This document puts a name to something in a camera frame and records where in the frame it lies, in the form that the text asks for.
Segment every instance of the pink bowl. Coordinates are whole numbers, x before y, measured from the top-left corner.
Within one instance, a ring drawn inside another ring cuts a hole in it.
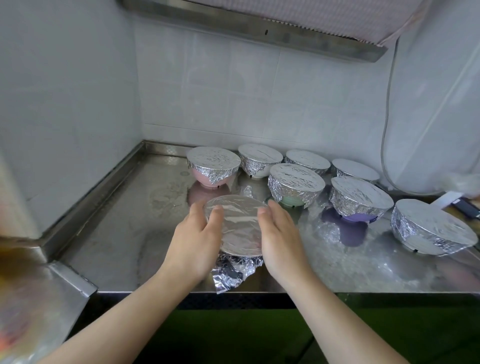
[[[230,182],[231,180],[233,180],[235,178],[235,175],[232,174],[231,176],[228,176],[224,179],[222,179],[221,181],[215,183],[215,184],[211,184],[210,183],[210,180],[208,179],[207,176],[201,174],[199,171],[197,171],[195,168],[192,169],[192,173],[193,173],[193,176],[195,177],[195,179],[200,182],[203,186],[205,187],[209,187],[209,188],[217,188],[223,184],[226,184],[228,182]]]

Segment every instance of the person's right hand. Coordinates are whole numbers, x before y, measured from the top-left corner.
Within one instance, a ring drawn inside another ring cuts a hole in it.
[[[268,201],[268,206],[258,209],[262,254],[268,272],[288,290],[289,286],[313,271],[291,216],[274,200]]]

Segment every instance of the person's left hand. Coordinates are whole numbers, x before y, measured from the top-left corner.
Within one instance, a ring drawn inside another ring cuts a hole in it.
[[[160,271],[170,271],[193,288],[212,270],[222,243],[223,207],[215,206],[208,224],[203,206],[195,202],[177,225]]]

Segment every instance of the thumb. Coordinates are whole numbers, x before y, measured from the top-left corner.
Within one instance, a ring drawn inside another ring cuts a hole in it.
[[[212,212],[210,213],[210,218],[208,219],[207,226],[205,230],[222,234],[222,224],[223,224],[223,207],[221,205],[216,205]]]
[[[260,207],[257,212],[257,217],[262,234],[278,230],[273,223],[272,213],[269,207]]]

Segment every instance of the metal table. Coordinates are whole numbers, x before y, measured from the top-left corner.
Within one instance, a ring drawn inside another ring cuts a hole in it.
[[[74,237],[60,261],[98,286],[99,293],[128,294],[158,270],[189,203],[219,194],[268,194],[266,184],[266,178],[251,180],[239,172],[230,185],[207,190],[195,181],[185,158],[147,154]],[[345,221],[331,208],[328,189],[308,209],[288,211],[313,270],[345,301],[369,306],[444,304],[480,293],[477,250],[444,257],[416,254],[393,237],[389,213],[369,225]],[[244,298],[286,296],[265,267],[219,296],[233,293]],[[212,300],[213,295],[213,280],[206,277],[191,296]]]

